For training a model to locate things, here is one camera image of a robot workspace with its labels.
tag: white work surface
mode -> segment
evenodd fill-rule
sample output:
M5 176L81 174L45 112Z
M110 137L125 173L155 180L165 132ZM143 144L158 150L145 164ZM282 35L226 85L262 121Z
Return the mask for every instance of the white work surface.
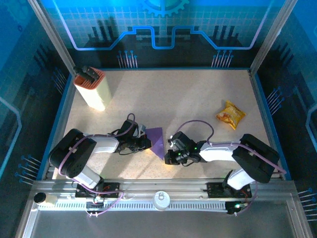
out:
M109 133L120 128L133 112L136 122L147 128L162 127L165 152L167 139L184 122L201 119L214 127L212 142L238 141L250 133L268 144L258 104L246 70L146 70L106 71L113 95L104 112L87 106L77 91L69 114L65 134L72 128L84 133ZM230 100L247 115L236 130L215 115ZM194 141L206 140L210 128L199 122L182 131ZM198 179L224 178L235 162L197 163L187 168L165 165L151 150L120 156L94 154L88 166L106 179Z

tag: yellow chip bag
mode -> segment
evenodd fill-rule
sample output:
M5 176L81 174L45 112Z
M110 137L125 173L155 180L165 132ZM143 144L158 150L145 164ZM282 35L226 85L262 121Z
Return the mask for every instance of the yellow chip bag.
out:
M234 130L237 128L239 121L246 114L238 109L232 102L226 101L226 107L216 115L216 118L229 124Z

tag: gear graphic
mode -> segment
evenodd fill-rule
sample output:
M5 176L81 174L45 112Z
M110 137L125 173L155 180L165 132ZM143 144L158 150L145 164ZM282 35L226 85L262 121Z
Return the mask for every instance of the gear graphic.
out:
M179 9L184 9L188 0L142 0L141 5L148 14L154 13L154 16L166 15L172 16L172 13L178 14Z
M6 6L7 11L12 18L21 23L29 16L29 7L27 0L4 0L2 4Z

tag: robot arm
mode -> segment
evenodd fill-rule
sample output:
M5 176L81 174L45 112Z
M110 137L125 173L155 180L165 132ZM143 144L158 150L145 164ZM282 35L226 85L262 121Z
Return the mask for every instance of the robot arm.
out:
M210 145L206 141L196 143L179 131L168 142L173 148L168 150L164 157L164 161L168 165L182 164L187 167L193 163L206 163L214 160L237 162L242 169L231 171L224 182L225 185L235 190L240 190L253 181L268 183L274 171L274 167L240 147L239 144L250 147L275 165L279 160L279 155L275 150L250 134L245 134L239 144L228 142Z
M70 130L50 152L50 163L59 168L70 149L85 136L77 129ZM130 119L127 119L120 129L113 131L109 136L111 137L96 135L93 139L83 140L66 160L61 168L62 173L88 188L100 191L103 189L104 179L86 165L91 154L101 152L122 154L121 152L126 148L130 150L130 154L146 150L152 146L145 134L145 126L138 125Z

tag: purple triangular block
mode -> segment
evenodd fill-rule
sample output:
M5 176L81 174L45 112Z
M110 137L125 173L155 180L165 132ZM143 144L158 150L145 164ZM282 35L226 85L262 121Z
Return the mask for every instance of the purple triangular block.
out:
M146 129L146 135L148 139L152 142L152 150L161 160L164 159L164 143L163 143L163 129L162 127Z

